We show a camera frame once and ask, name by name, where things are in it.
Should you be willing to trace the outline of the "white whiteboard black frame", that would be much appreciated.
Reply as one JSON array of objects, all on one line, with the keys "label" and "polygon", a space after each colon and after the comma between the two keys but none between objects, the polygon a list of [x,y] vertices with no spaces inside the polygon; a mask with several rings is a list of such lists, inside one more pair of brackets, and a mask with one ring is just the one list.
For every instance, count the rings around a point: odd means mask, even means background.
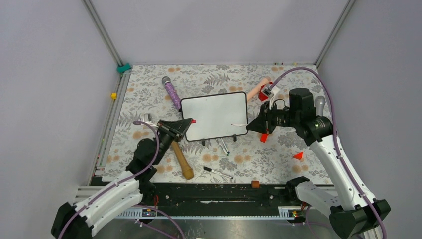
[{"label": "white whiteboard black frame", "polygon": [[186,132],[189,142],[248,134],[245,127],[231,126],[248,124],[245,92],[183,98],[181,112],[196,121]]}]

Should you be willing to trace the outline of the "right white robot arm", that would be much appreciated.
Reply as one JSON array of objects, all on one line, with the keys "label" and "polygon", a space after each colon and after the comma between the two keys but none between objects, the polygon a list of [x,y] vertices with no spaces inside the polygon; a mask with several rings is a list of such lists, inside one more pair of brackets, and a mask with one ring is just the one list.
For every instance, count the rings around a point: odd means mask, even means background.
[{"label": "right white robot arm", "polygon": [[321,161],[337,191],[334,196],[308,178],[298,177],[286,184],[287,202],[292,205],[304,202],[319,210],[343,239],[375,228],[384,231],[383,219],[391,210],[389,203],[377,199],[360,179],[344,153],[330,119],[317,114],[312,93],[306,88],[290,90],[289,105],[282,109],[276,104],[277,93],[276,88],[263,88],[262,94],[268,100],[247,125],[247,130],[269,135],[277,127],[293,128]]}]

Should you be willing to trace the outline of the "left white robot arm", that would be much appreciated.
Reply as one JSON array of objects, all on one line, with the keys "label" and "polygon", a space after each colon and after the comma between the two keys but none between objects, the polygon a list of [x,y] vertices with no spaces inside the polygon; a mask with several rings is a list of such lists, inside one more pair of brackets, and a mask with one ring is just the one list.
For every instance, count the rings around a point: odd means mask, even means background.
[{"label": "left white robot arm", "polygon": [[156,199],[156,187],[150,181],[157,172],[155,165],[174,142],[185,136],[192,118],[179,121],[160,120],[155,126],[135,121],[152,130],[152,139],[142,139],[126,169],[113,181],[87,199],[66,202],[55,216],[51,235],[56,239],[91,239],[101,228],[131,206],[147,205]]}]

